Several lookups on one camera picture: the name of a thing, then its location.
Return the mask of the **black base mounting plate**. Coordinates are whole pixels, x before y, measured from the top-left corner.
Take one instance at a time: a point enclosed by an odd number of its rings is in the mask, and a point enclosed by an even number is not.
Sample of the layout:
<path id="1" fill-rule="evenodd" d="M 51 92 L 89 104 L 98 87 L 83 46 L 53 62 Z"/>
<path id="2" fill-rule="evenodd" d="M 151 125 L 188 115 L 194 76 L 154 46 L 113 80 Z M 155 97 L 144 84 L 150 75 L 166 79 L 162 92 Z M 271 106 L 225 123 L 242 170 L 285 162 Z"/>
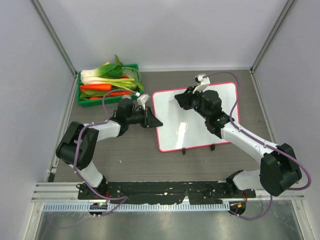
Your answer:
<path id="1" fill-rule="evenodd" d="M 126 196 L 124 203 L 130 205 L 179 205 L 185 197 L 192 205 L 205 205 L 256 197 L 254 190 L 236 190 L 230 183 L 218 181 L 109 182 L 98 193 L 111 198 L 112 204 Z"/>

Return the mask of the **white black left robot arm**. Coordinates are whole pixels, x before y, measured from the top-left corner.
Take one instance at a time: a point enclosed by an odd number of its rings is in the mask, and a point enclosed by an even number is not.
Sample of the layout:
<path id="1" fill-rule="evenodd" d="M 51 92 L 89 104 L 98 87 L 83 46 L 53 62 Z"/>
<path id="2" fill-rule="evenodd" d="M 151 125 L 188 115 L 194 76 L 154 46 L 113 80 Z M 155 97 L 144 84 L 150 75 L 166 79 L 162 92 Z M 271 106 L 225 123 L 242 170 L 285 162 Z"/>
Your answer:
<path id="1" fill-rule="evenodd" d="M 73 168 L 89 188 L 89 194 L 100 200 L 107 195 L 106 178 L 93 163 L 97 142 L 122 136 L 129 125 L 142 128 L 163 126 L 148 106 L 135 106 L 132 99 L 123 98 L 109 120 L 101 123 L 82 124 L 73 121 L 56 148 L 55 155 Z"/>

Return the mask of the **green leaf vegetable toy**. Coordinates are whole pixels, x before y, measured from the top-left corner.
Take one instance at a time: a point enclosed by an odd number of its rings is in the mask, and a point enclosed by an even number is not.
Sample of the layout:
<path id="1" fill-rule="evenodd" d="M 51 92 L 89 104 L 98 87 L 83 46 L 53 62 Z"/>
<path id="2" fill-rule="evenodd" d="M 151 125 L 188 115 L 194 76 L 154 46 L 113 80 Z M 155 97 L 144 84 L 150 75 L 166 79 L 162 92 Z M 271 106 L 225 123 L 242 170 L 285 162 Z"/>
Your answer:
<path id="1" fill-rule="evenodd" d="M 99 91 L 99 90 L 85 90 L 84 92 L 80 93 L 79 99 L 81 101 L 88 101 L 90 98 L 102 98 L 107 92 L 106 91 Z"/>

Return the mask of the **green onion toy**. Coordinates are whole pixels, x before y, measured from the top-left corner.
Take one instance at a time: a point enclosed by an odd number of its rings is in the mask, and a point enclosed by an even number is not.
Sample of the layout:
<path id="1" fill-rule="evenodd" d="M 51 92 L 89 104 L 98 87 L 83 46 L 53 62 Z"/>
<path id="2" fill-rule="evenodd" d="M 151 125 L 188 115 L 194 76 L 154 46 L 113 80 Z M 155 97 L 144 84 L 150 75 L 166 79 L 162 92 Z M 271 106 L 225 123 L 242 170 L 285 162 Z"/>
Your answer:
<path id="1" fill-rule="evenodd" d="M 135 92 L 144 91 L 144 87 L 140 82 L 136 82 L 134 78 L 102 78 L 102 77 L 84 77 L 81 79 L 80 85 L 91 84 L 110 84 L 112 90 L 125 89 L 126 91 L 132 90 Z"/>

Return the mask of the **blue silver energy drink can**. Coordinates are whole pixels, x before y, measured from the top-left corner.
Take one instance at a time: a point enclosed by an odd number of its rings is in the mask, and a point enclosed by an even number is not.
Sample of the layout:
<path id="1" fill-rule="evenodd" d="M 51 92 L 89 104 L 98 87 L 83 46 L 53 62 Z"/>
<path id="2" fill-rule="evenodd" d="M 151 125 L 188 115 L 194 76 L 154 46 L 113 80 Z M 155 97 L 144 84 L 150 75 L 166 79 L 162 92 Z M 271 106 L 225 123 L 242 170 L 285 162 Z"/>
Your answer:
<path id="1" fill-rule="evenodd" d="M 129 95 L 129 94 L 126 94 L 126 95 L 123 95 L 123 96 L 121 97 L 121 99 L 122 99 L 122 100 L 131 100 L 131 99 L 132 99 L 132 96 Z"/>

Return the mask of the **green plastic tray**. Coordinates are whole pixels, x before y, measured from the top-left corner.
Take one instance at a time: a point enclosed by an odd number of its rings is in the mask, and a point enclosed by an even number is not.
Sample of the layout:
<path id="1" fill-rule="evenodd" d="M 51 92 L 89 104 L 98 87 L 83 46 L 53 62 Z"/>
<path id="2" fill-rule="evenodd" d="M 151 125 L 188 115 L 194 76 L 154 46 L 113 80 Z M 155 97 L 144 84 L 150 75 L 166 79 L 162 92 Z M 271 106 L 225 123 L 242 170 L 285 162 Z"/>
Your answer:
<path id="1" fill-rule="evenodd" d="M 135 79 L 137 83 L 141 83 L 141 74 L 139 71 L 139 67 L 137 64 L 127 64 L 124 65 L 122 68 L 122 76 L 128 76 L 129 78 Z M 130 90 L 125 90 L 123 88 L 116 88 L 112 89 L 110 91 L 107 91 L 106 94 L 103 97 L 91 97 L 90 100 L 80 100 L 80 94 L 81 94 L 81 71 L 77 75 L 77 95 L 76 95 L 76 101 L 77 103 L 82 106 L 82 107 L 93 107 L 93 106 L 98 106 L 101 105 L 103 102 L 106 104 L 112 104 L 112 103 L 117 103 L 120 101 L 121 97 L 129 94 L 131 95 L 134 99 L 136 97 L 134 96 L 133 93 L 130 92 Z"/>

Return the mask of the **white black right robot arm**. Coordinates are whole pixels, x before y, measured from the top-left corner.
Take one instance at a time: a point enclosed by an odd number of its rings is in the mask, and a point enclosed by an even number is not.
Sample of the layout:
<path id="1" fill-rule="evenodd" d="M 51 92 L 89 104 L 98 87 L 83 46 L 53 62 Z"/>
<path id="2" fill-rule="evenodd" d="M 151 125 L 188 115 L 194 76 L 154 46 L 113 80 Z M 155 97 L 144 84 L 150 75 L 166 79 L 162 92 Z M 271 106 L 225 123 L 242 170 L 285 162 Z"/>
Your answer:
<path id="1" fill-rule="evenodd" d="M 302 172 L 293 148 L 286 143 L 277 145 L 264 140 L 243 128 L 223 111 L 217 91 L 199 92 L 188 87 L 174 98 L 182 109 L 194 110 L 203 117 L 211 134 L 236 145 L 259 163 L 259 170 L 239 170 L 226 179 L 225 190 L 230 197 L 236 198 L 249 189 L 262 189 L 277 197 L 301 180 Z"/>

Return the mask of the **orange carrot toy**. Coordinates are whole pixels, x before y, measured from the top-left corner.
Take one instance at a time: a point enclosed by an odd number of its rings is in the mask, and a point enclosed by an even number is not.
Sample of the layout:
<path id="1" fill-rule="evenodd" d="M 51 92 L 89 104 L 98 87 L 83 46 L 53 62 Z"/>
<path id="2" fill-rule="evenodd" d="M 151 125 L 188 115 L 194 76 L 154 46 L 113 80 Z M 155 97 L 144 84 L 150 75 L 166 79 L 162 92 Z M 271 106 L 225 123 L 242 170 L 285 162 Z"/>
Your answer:
<path id="1" fill-rule="evenodd" d="M 91 91 L 103 91 L 108 92 L 112 90 L 112 85 L 107 83 L 102 84 L 83 84 L 80 85 L 81 91 L 91 90 Z"/>

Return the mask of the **bok choy toy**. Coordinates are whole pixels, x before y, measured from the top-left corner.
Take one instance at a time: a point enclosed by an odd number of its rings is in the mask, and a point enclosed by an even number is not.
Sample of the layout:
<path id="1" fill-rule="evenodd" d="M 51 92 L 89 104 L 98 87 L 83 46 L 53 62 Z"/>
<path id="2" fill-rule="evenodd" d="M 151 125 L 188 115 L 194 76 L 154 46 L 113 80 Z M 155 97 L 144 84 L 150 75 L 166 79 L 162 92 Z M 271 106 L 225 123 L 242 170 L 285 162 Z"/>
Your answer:
<path id="1" fill-rule="evenodd" d="M 80 77 L 98 77 L 106 79 L 118 79 L 123 76 L 124 64 L 120 61 L 119 57 L 114 55 L 115 63 L 104 64 L 95 69 L 82 70 L 80 72 Z"/>

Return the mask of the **pink framed whiteboard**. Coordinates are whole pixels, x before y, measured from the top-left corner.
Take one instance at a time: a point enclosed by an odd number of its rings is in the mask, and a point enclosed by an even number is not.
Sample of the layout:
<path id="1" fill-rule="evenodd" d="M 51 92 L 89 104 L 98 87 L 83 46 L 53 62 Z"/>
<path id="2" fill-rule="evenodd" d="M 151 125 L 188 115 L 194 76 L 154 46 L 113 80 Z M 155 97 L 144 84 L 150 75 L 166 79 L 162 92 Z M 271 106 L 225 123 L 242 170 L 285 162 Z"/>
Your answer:
<path id="1" fill-rule="evenodd" d="M 211 134 L 205 119 L 194 110 L 182 109 L 178 102 L 169 102 L 175 95 L 183 93 L 183 88 L 156 91 L 152 94 L 154 116 L 163 123 L 156 128 L 158 148 L 161 152 L 181 151 L 212 144 L 227 144 L 224 139 Z"/>

